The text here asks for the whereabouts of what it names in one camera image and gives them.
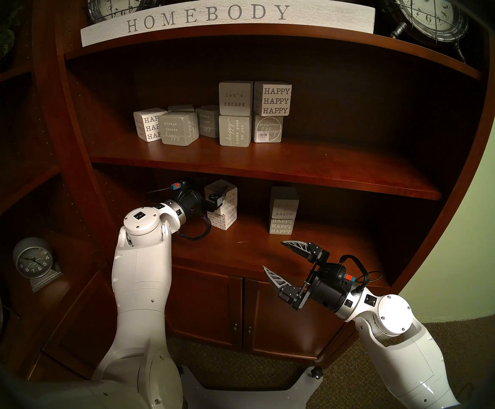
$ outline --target green foliage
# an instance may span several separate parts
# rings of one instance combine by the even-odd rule
[[[6,56],[13,48],[15,34],[13,33],[12,28],[20,24],[18,15],[23,8],[23,6],[15,4],[9,16],[0,24],[0,55],[2,57]]]

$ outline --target barcode label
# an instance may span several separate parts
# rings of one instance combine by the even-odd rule
[[[268,142],[268,131],[258,131],[257,132],[257,142]]]

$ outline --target green wall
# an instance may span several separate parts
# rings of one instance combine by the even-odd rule
[[[495,121],[458,211],[400,295],[421,322],[495,314]]]

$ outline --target black knob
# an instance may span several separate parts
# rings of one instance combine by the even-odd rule
[[[323,378],[323,369],[321,366],[316,366],[312,369],[312,371],[310,371],[310,374],[312,375],[312,378],[319,380]]]

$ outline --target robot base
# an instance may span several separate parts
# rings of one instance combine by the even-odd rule
[[[237,392],[208,390],[196,381],[185,366],[181,382],[183,396],[189,409],[293,409],[306,408],[306,402],[321,384],[322,378],[312,378],[314,367],[307,368],[289,390],[264,392]]]

